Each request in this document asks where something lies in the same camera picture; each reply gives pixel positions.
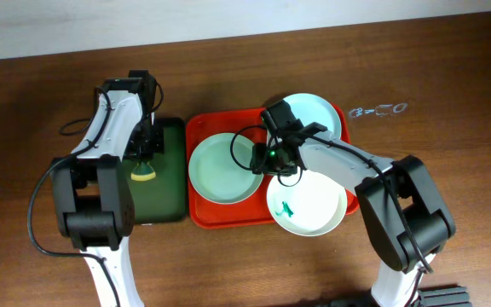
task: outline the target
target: dark green tray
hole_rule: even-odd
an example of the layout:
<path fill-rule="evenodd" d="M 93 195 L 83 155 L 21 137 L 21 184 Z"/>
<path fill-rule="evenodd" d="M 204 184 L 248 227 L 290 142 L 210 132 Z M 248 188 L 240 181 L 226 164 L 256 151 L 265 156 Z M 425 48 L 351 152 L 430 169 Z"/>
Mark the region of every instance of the dark green tray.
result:
<path fill-rule="evenodd" d="M 167 223 L 183 219 L 188 212 L 185 124 L 181 119 L 156 119 L 164 129 L 164 154 L 156 153 L 150 164 L 157 176 L 146 182 L 130 178 L 136 162 L 125 159 L 124 171 L 136 208 L 136 224 Z"/>

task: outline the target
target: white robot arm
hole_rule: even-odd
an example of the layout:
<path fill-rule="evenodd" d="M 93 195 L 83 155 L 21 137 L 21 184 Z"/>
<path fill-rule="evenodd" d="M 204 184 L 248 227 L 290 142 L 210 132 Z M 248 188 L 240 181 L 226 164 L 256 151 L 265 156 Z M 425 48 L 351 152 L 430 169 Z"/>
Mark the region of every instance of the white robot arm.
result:
<path fill-rule="evenodd" d="M 155 129 L 151 112 L 156 86 L 147 71 L 108 79 L 89 130 L 72 151 L 75 158 L 51 173 L 61 234 L 70 237 L 82 254 L 104 259 L 107 273 L 96 259 L 85 258 L 102 307 L 143 306 L 128 249 L 135 211 L 122 159 L 134 157 L 141 163 L 164 150 L 162 132 Z M 95 146 L 85 151 L 98 134 Z M 93 182 L 99 195 L 79 193 Z"/>
<path fill-rule="evenodd" d="M 261 117 L 269 134 L 280 141 L 254 145 L 252 171 L 289 176 L 300 167 L 319 172 L 355 194 L 371 244 L 382 259 L 370 299 L 362 302 L 365 306 L 410 305 L 419 295 L 422 274 L 431 272 L 429 263 L 456 230 L 424 164 L 413 156 L 399 161 L 377 157 L 342 142 L 317 123 L 304 127 L 285 101 L 268 107 Z M 412 197 L 413 204 L 403 211 L 399 196 Z M 468 303 L 461 304 L 469 298 L 445 299 L 466 306 Z M 345 303 L 342 305 L 361 306 Z"/>

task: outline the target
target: wood grain surface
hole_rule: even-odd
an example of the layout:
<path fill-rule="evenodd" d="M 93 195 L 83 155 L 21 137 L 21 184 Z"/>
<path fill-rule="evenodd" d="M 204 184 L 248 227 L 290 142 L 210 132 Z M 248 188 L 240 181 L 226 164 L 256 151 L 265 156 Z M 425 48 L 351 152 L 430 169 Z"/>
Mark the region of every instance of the wood grain surface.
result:
<path fill-rule="evenodd" d="M 99 304 L 84 260 L 34 250 L 27 201 L 52 158 L 81 139 L 57 131 L 90 115 L 92 88 L 142 68 L 164 86 L 160 112 L 186 120 L 297 92 L 346 113 L 407 103 L 396 116 L 348 117 L 351 141 L 425 162 L 458 232 L 422 287 L 460 284 L 475 306 L 491 306 L 491 13 L 0 61 L 0 306 Z M 48 184 L 34 228 L 44 246 L 72 250 Z M 315 238 L 276 224 L 205 230 L 188 218 L 138 226 L 130 256 L 147 306 L 328 300 L 367 290 L 379 263 L 360 212 Z"/>

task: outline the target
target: black cable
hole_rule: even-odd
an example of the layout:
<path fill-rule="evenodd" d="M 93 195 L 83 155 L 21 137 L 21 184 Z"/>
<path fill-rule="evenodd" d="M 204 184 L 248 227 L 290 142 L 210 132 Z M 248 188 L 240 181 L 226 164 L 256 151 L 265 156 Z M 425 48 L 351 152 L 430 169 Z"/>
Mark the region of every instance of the black cable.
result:
<path fill-rule="evenodd" d="M 287 188 L 292 188 L 292 187 L 296 186 L 296 185 L 297 185 L 297 184 L 300 182 L 300 180 L 303 178 L 303 168 L 302 168 L 302 167 L 299 167 L 299 168 L 300 168 L 300 175 L 298 175 L 298 180 L 297 180 L 297 182 L 295 182 L 295 183 L 294 183 L 294 184 L 292 184 L 292 185 L 286 185 L 286 184 L 284 184 L 284 183 L 281 181 L 281 174 L 280 174 L 280 171 L 278 171 L 278 182 L 279 182 L 279 183 L 280 183 L 282 186 L 287 187 Z"/>
<path fill-rule="evenodd" d="M 382 181 L 382 184 L 384 185 L 384 188 L 385 188 L 386 192 L 390 195 L 391 199 L 393 200 L 393 204 L 396 207 L 397 214 L 399 215 L 399 218 L 401 219 L 402 226 L 405 229 L 405 232 L 407 233 L 407 237 L 408 237 L 408 239 L 410 240 L 410 242 L 411 242 L 411 244 L 413 246 L 413 249 L 414 249 L 414 251 L 416 253 L 416 256 L 419 258 L 419 260 L 421 261 L 421 263 L 424 265 L 425 269 L 427 269 L 428 272 L 433 273 L 433 269 L 431 268 L 430 264 L 425 259 L 424 254 L 419 249 L 418 242 L 414 238 L 413 232 L 410 229 L 410 227 L 408 226 L 407 219 L 405 218 L 405 214 L 403 213 L 403 211 L 401 209 L 401 205 L 399 205 L 399 200 L 397 199 L 397 195 L 396 195 L 395 191 L 391 188 L 391 186 L 388 183 L 388 181 L 387 181 L 384 173 L 376 166 L 376 164 L 374 164 L 374 162 L 371 159 L 368 159 L 368 158 L 364 157 L 362 154 L 356 152 L 352 148 L 348 148 L 348 147 L 339 145 L 339 144 L 337 144 L 335 142 L 331 142 L 331 141 L 327 141 L 327 140 L 321 139 L 321 138 L 319 138 L 317 136 L 311 136 L 309 134 L 306 134 L 306 133 L 303 133 L 303 132 L 296 132 L 296 131 L 285 131 L 284 133 L 295 134 L 295 135 L 298 135 L 298 136 L 308 137 L 308 138 L 311 138 L 313 140 L 316 140 L 317 142 L 320 142 L 322 144 L 325 144 L 325 145 L 327 145 L 329 147 L 334 147 L 334 148 L 342 149 L 344 151 L 347 151 L 350 154 L 353 154 L 354 156 L 356 156 L 357 158 L 359 158 L 361 161 L 365 162 L 369 167 L 371 167 L 372 169 L 374 169 L 374 171 L 376 171 L 377 174 L 378 174 L 378 176 L 380 177 L 380 180 Z"/>
<path fill-rule="evenodd" d="M 145 114 L 145 116 L 143 117 L 143 119 L 147 119 L 149 116 L 151 116 L 151 113 L 153 113 L 154 111 L 158 110 L 160 105 L 162 105 L 162 101 L 164 101 L 164 91 L 162 90 L 162 86 L 160 85 L 160 83 L 156 83 L 156 85 L 154 85 L 154 97 L 153 99 L 156 98 L 156 94 L 157 94 L 157 87 L 159 88 L 159 91 L 160 91 L 160 99 L 159 99 L 159 103 L 154 106 L 151 111 L 149 111 L 149 113 Z"/>
<path fill-rule="evenodd" d="M 39 190 L 41 189 L 41 186 L 43 186 L 43 183 L 49 176 L 50 172 L 53 171 L 56 167 L 59 165 L 63 165 L 72 159 L 75 159 L 77 156 L 80 154 L 84 154 L 87 151 L 91 150 L 95 144 L 100 140 L 101 135 L 103 134 L 103 131 L 106 129 L 107 122 L 109 121 L 109 114 L 111 113 L 111 100 L 109 99 L 109 95 L 107 92 L 101 88 L 97 87 L 97 89 L 104 95 L 106 101 L 107 101 L 107 106 L 106 106 L 106 117 L 103 119 L 103 123 L 101 124 L 101 128 L 98 131 L 98 134 L 94 137 L 94 140 L 88 143 L 88 145 L 83 148 L 78 150 L 75 153 L 71 153 L 67 155 L 65 158 L 59 160 L 58 162 L 52 164 L 49 169 L 39 178 L 38 183 L 35 185 L 35 188 L 33 189 L 32 197 L 30 198 L 30 203 L 27 208 L 27 232 L 30 236 L 30 241 L 32 242 L 33 246 L 37 248 L 38 251 L 41 253 L 47 255 L 47 256 L 52 256 L 52 257 L 69 257 L 69 258 L 92 258 L 94 259 L 101 267 L 103 270 L 104 275 L 107 278 L 107 281 L 109 282 L 109 286 L 111 287 L 111 290 L 113 290 L 113 294 L 115 296 L 115 301 L 117 302 L 117 307 L 120 306 L 120 300 L 118 299 L 118 293 L 117 293 L 117 288 L 113 284 L 113 280 L 111 279 L 111 276 L 109 275 L 109 271 L 107 270 L 107 267 L 103 263 L 106 259 L 105 258 L 100 258 L 96 255 L 88 254 L 88 253 L 80 253 L 80 252 L 52 252 L 48 251 L 44 248 L 42 248 L 38 241 L 35 239 L 35 235 L 33 234 L 33 226 L 32 226 L 32 216 L 33 216 L 33 204 L 35 202 L 35 199 L 38 196 Z"/>
<path fill-rule="evenodd" d="M 416 274 L 416 281 L 414 282 L 413 293 L 410 296 L 410 298 L 408 299 L 407 303 L 405 304 L 405 307 L 408 307 L 413 303 L 414 296 L 416 295 L 416 292 L 418 291 L 419 282 L 422 280 L 423 274 L 424 274 L 424 272 L 422 271 L 422 269 L 419 269 L 418 274 Z"/>
<path fill-rule="evenodd" d="M 64 124 L 62 127 L 60 127 L 60 129 L 58 130 L 58 133 L 61 135 L 61 136 L 75 136 L 79 133 L 82 133 L 82 132 L 85 132 L 87 129 L 89 129 L 90 125 L 92 125 L 92 121 L 94 120 L 94 117 L 95 117 L 95 113 L 98 111 L 98 88 L 95 88 L 94 90 L 94 106 L 92 108 L 92 115 L 90 116 L 89 119 L 75 119 L 75 120 L 72 120 L 70 121 L 69 123 L 66 123 Z M 65 129 L 71 125 L 75 125 L 76 123 L 80 123 L 80 122 L 84 122 L 84 121 L 88 121 L 88 124 L 86 124 L 85 127 L 79 129 L 79 130 L 75 130 L 73 132 L 65 132 Z"/>
<path fill-rule="evenodd" d="M 234 163 L 236 163 L 240 168 L 242 168 L 246 171 L 258 171 L 259 168 L 261 166 L 263 166 L 264 163 L 266 163 L 266 159 L 269 157 L 269 149 L 270 149 L 270 146 L 272 145 L 272 141 L 274 140 L 274 136 L 270 136 L 270 138 L 269 138 L 269 144 L 267 145 L 266 150 L 264 151 L 263 162 L 259 165 L 259 168 L 253 169 L 252 167 L 243 166 L 240 162 L 238 162 L 238 160 L 234 156 L 234 141 L 236 141 L 236 137 L 240 136 L 242 132 L 244 132 L 245 130 L 251 129 L 251 128 L 259 128 L 259 129 L 266 130 L 266 128 L 263 125 L 251 125 L 251 126 L 247 126 L 243 129 L 241 129 L 240 131 L 236 132 L 234 134 L 232 140 L 230 141 L 230 156 L 232 157 L 232 160 L 234 160 Z"/>

